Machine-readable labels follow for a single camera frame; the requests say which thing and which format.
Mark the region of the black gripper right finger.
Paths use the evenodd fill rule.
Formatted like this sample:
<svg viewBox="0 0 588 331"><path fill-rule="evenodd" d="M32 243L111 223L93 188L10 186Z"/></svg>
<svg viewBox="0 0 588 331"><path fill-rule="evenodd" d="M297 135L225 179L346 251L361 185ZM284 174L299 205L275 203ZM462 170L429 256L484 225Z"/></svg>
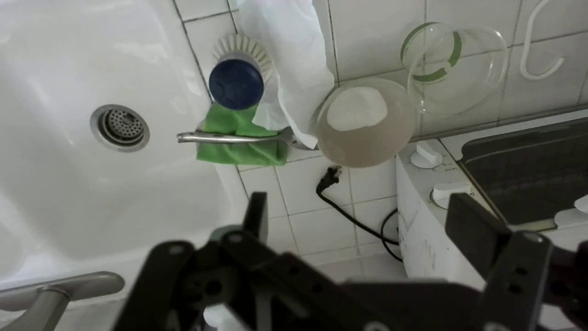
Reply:
<svg viewBox="0 0 588 331"><path fill-rule="evenodd" d="M475 199L453 194L447 201L444 234L466 264L482 278L481 291L453 286L444 302L512 302L515 308L543 304L552 243L534 232L512 232L499 225Z"/></svg>

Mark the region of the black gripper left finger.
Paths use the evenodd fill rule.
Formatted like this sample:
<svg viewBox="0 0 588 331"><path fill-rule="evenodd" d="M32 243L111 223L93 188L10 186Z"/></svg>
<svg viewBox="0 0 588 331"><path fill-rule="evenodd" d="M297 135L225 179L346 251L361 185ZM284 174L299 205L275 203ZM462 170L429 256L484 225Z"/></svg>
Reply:
<svg viewBox="0 0 588 331"><path fill-rule="evenodd" d="M245 240L266 243L267 240L267 196L264 192L253 192L247 199L245 212L238 225L225 225L210 232L210 243L240 245Z"/></svg>

